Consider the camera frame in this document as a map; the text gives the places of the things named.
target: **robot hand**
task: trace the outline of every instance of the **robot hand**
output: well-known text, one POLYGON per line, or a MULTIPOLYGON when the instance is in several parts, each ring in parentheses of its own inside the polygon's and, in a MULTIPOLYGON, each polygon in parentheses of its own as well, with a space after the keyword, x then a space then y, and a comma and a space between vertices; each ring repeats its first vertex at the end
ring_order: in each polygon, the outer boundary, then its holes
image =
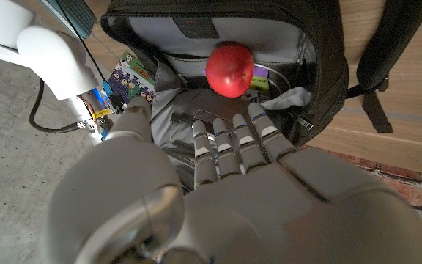
POLYGON ((422 222, 406 202, 329 153, 296 151, 258 104, 248 114, 234 131, 214 121, 217 169, 194 122, 195 190, 160 263, 422 263, 422 244, 408 242, 422 241, 422 222))
POLYGON ((183 197, 174 167, 151 142, 149 103, 132 99, 107 139, 53 193, 45 259, 422 263, 422 221, 405 201, 329 153, 296 151, 259 105, 248 113, 259 138, 240 115, 234 133, 214 121, 218 172, 204 126, 195 122, 196 189, 183 197))
MULTIPOLYGON (((248 114, 253 120, 262 145, 271 162, 278 161, 284 155, 294 152, 296 149, 292 144, 275 128, 274 124, 265 114, 263 108, 252 103, 248 107, 248 114)), ((242 115, 236 114, 232 120, 234 134, 237 137, 239 154, 242 158, 243 173, 249 173, 259 167, 267 165, 267 162, 260 150, 257 141, 242 115)), ((215 140, 218 148, 218 164, 220 180, 229 175, 241 174, 240 162, 232 149, 231 136, 224 121, 218 118, 213 123, 215 140)), ((210 152, 210 143, 206 135, 203 122, 195 121, 193 124, 193 137, 195 139, 195 188, 213 183, 217 180, 214 170, 214 162, 210 152)))

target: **book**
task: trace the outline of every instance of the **book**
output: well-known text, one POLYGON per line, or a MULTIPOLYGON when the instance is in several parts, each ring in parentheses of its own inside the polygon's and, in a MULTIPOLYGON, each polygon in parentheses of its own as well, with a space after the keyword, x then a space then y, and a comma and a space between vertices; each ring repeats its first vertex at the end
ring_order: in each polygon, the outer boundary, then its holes
POLYGON ((155 96, 154 77, 144 65, 128 51, 125 51, 108 79, 114 95, 121 95, 128 104, 131 98, 142 96, 151 105, 155 96))

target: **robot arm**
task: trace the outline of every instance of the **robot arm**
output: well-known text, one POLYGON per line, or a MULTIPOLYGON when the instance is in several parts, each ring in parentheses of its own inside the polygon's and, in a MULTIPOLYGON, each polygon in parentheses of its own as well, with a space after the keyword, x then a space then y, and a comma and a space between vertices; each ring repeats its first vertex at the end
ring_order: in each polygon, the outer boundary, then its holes
POLYGON ((406 202, 337 157, 296 151, 259 105, 248 113, 260 139, 242 116, 234 131, 214 122, 218 168, 194 123, 196 187, 182 197, 173 166, 150 141, 148 103, 132 99, 107 140, 56 188, 46 260, 422 263, 422 222, 406 202))
POLYGON ((111 126, 103 116, 112 111, 95 88, 98 82, 85 65, 85 50, 64 32, 34 26, 34 16, 19 4, 0 0, 0 59, 30 67, 58 100, 68 102, 93 144, 98 144, 111 126))

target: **white plastic casing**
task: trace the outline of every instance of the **white plastic casing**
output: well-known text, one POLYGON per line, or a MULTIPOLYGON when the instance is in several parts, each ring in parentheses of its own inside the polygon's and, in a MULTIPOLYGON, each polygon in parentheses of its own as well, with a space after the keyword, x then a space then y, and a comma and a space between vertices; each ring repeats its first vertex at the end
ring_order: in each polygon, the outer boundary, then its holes
POLYGON ((18 35, 34 23, 35 13, 8 0, 0 0, 0 45, 16 49, 18 35))
POLYGON ((68 34, 29 26, 19 34, 17 47, 25 65, 45 81, 58 100, 98 85, 91 68, 84 65, 85 51, 68 34))
POLYGON ((0 59, 23 65, 16 50, 18 35, 34 23, 35 13, 12 1, 0 0, 0 59))

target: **zipper pull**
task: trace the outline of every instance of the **zipper pull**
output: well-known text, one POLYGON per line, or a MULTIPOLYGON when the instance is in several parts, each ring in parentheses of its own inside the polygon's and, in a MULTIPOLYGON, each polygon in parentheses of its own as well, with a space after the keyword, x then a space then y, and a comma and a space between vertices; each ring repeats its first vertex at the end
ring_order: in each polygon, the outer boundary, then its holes
POLYGON ((303 119, 302 117, 297 117, 296 120, 299 124, 303 125, 304 128, 306 128, 307 130, 311 130, 314 127, 314 125, 312 125, 309 121, 303 119))

